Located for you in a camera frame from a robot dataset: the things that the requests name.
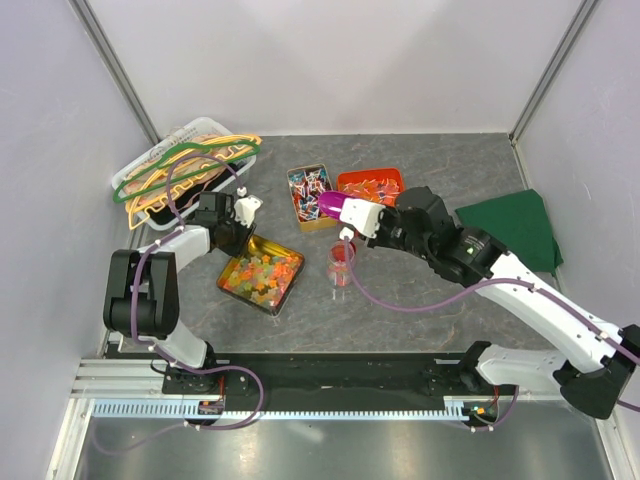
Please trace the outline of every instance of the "white container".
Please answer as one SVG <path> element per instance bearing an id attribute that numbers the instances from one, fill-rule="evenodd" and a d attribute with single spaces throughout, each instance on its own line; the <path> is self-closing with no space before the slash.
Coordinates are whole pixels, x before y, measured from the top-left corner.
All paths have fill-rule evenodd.
<path id="1" fill-rule="evenodd" d="M 218 135 L 232 135 L 232 133 L 229 130 L 224 128 L 218 122 L 214 122 L 210 118 L 207 118 L 207 117 L 196 118 L 193 122 L 188 123 L 181 129 L 172 133 L 163 141 L 161 141 L 159 144 L 157 144 L 155 147 L 146 151 L 145 153 L 140 155 L 138 158 L 136 158 L 133 162 L 131 162 L 129 165 L 127 165 L 118 173 L 116 173 L 111 179 L 111 186 L 113 187 L 114 190 L 116 190 L 118 188 L 118 185 L 120 185 L 127 178 L 127 175 L 129 174 L 129 172 L 131 172 L 134 168 L 148 161 L 151 158 L 153 158 L 154 160 L 160 160 L 162 155 L 174 145 L 188 142 L 200 135 L 210 135 L 212 133 L 215 133 Z M 254 165 L 254 163 L 256 163 L 255 155 L 244 158 L 236 163 L 236 165 L 240 167 L 236 173 L 239 176 L 243 177 L 242 179 L 243 182 L 246 182 L 246 179 L 249 174 L 249 169 Z M 219 192 L 220 190 L 224 189 L 227 185 L 231 184 L 232 182 L 235 182 L 235 178 L 233 176 L 229 177 L 220 185 L 218 185 L 214 189 L 214 191 Z M 126 194 L 123 191 L 120 191 L 118 196 L 122 198 L 122 197 L 125 197 Z M 193 205 L 191 205 L 189 208 L 181 212 L 182 217 L 183 218 L 187 217 L 188 215 L 193 213 L 198 208 L 199 204 L 200 202 L 194 202 Z M 136 216 L 140 220 L 144 220 L 146 218 L 146 214 L 144 213 L 144 211 L 136 213 Z M 147 220 L 146 223 L 154 230 L 163 231 L 163 230 L 169 230 L 170 228 L 177 225 L 178 219 L 174 218 L 169 223 L 164 223 L 160 225 L 154 222 L 151 218 L 149 218 L 149 220 Z"/>

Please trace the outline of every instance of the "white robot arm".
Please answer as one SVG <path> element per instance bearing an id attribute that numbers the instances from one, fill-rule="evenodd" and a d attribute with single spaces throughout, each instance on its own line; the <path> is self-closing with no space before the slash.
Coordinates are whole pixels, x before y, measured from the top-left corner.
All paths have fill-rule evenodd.
<path id="1" fill-rule="evenodd" d="M 190 225 L 152 253 L 139 288 L 137 326 L 143 341 L 152 341 L 179 362 L 201 368 L 215 363 L 213 348 L 180 321 L 178 280 L 180 270 L 213 249 L 236 256 L 244 250 L 255 229 L 255 212 L 262 201 L 205 192 Z M 105 326 L 131 337 L 131 297 L 140 250 L 118 250 L 111 257 L 103 319 Z"/>
<path id="2" fill-rule="evenodd" d="M 487 232 L 456 226 L 444 202 L 427 187 L 400 194 L 395 208 L 327 192 L 326 214 L 347 224 L 369 247 L 406 251 L 427 261 L 444 279 L 475 291 L 512 312 L 558 350 L 510 350 L 476 342 L 466 364 L 493 385 L 520 385 L 534 392 L 558 392 L 579 410 L 608 418 L 635 364 L 622 345 L 640 352 L 640 328 L 606 322 L 546 284 Z"/>

